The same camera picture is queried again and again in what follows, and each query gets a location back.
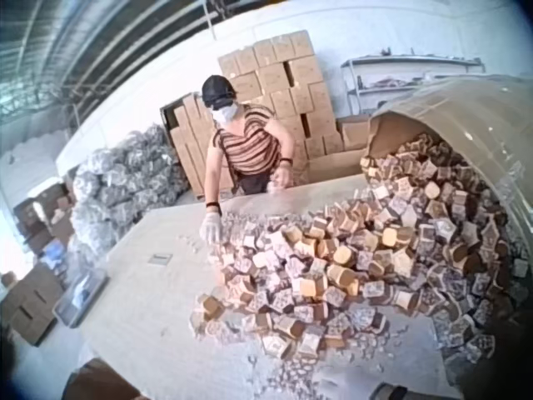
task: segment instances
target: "woman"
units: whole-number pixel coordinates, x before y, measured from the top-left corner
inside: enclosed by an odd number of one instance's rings
[[[239,104],[230,82],[210,76],[202,86],[202,98],[216,124],[207,150],[206,216],[200,236],[207,243],[218,243],[222,236],[218,190],[222,159],[234,183],[245,194],[264,193],[292,185],[294,139],[276,120],[274,113],[259,104]]]

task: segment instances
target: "metal roof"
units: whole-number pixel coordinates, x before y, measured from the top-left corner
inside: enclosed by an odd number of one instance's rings
[[[2,0],[0,154],[47,132],[14,132],[14,120],[61,109],[74,131],[115,88],[168,48],[210,23],[267,3],[272,2]]]

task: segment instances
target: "table surface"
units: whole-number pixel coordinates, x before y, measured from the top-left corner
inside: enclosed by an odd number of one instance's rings
[[[351,198],[356,188],[365,186],[365,178],[358,175],[277,194],[236,197],[222,208],[258,215],[304,213]],[[223,347],[192,335],[188,320],[195,298],[215,287],[207,247],[198,237],[203,216],[201,203],[148,213],[107,255],[103,267],[109,283],[80,326],[94,351],[152,400],[250,399],[254,388],[247,379],[260,371],[252,372],[247,356],[257,355],[261,368],[276,363],[262,355],[258,341]],[[149,264],[154,253],[171,253],[172,259],[164,267]],[[430,319],[408,318],[393,307],[382,311],[391,330],[409,324],[401,346],[394,348],[396,357],[383,354],[354,363],[369,369],[380,363],[381,376],[389,383],[456,396],[446,382]]]

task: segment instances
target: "black strap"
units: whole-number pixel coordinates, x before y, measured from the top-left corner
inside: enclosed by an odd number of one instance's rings
[[[206,203],[206,208],[209,208],[209,207],[217,207],[218,208],[218,213],[220,214],[220,216],[222,216],[222,209],[220,207],[220,203],[219,202],[208,202],[208,203]]]
[[[281,164],[282,161],[285,161],[285,162],[291,164],[291,167],[292,167],[292,158],[281,158],[279,163]]]

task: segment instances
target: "black cap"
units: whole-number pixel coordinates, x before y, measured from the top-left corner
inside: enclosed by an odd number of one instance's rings
[[[230,81],[220,75],[211,75],[202,85],[202,99],[207,108],[217,110],[229,106],[236,97]]]

